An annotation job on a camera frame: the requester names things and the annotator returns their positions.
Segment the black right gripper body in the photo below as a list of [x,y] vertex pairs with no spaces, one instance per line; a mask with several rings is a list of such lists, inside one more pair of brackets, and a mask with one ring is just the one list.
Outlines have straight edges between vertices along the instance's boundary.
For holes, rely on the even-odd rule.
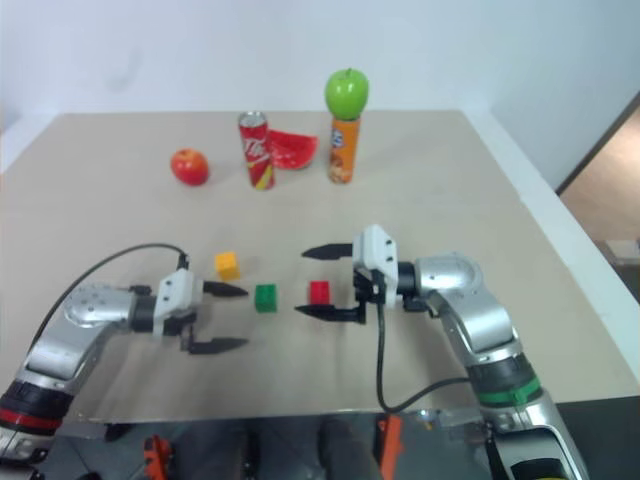
[[379,314],[386,302],[386,281],[383,273],[377,269],[362,273],[355,269],[353,272],[353,286],[355,289],[356,322],[361,325],[367,323],[367,305],[372,304]]

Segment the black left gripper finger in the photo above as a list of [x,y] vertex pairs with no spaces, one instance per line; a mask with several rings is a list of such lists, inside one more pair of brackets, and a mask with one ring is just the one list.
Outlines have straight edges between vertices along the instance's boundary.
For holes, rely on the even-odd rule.
[[248,343],[242,338],[214,338],[208,342],[191,342],[187,348],[190,355],[217,355],[240,348]]
[[204,281],[203,292],[216,298],[238,298],[249,295],[249,292],[241,287],[217,281]]

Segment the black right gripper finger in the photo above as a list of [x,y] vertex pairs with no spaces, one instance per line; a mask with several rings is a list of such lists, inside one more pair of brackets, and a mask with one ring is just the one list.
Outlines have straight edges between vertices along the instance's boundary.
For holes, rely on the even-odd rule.
[[351,243],[330,243],[305,250],[301,256],[321,261],[335,261],[353,255]]
[[330,304],[296,306],[295,310],[325,322],[356,322],[356,309],[340,309]]

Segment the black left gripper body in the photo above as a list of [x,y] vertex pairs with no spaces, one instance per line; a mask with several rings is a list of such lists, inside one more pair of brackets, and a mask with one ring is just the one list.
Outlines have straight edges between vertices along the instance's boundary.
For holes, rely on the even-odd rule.
[[194,324],[196,321],[196,312],[190,312],[183,316],[172,315],[164,321],[164,335],[178,337],[180,350],[190,351],[194,344]]

